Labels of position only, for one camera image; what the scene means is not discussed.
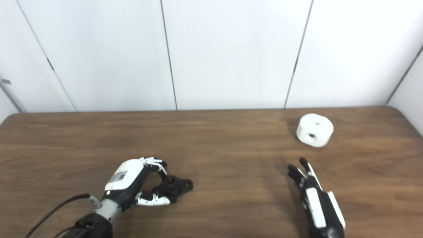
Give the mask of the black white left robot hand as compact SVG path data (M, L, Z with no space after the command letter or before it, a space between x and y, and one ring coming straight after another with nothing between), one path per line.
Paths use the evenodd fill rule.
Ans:
M176 198L158 192L142 192L141 188L152 172L157 172L162 181L168 177L165 161L155 158L130 159L123 162L105 186L102 199L115 202L122 212L139 206L163 206L174 204Z

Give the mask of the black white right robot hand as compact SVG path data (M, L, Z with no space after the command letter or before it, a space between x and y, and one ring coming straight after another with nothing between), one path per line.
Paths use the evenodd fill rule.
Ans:
M295 182L308 219L310 238L344 238L346 222L332 191L324 191L309 161L300 157L305 172L292 164L288 176Z

